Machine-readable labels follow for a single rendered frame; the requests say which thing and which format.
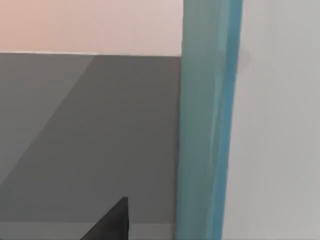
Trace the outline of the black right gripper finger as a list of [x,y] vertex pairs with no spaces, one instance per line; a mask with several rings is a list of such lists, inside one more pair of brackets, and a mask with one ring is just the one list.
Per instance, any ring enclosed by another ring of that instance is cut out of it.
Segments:
[[129,240],[129,198],[122,197],[80,240]]

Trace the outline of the light blue rack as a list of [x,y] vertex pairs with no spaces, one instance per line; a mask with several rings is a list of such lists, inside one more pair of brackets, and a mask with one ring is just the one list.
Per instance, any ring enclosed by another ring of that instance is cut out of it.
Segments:
[[184,0],[176,240],[222,240],[244,0]]

